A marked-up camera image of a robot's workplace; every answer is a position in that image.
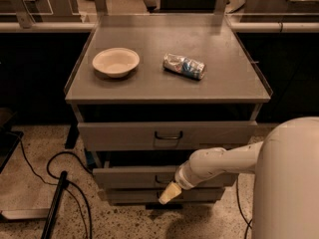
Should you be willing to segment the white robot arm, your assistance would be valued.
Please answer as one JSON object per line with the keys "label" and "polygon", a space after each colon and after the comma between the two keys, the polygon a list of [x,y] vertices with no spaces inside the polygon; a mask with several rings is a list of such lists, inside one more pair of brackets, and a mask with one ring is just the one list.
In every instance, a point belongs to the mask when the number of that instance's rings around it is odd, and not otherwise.
{"label": "white robot arm", "polygon": [[193,152],[159,202],[223,172],[255,175],[252,239],[319,239],[318,117],[286,121],[258,143]]}

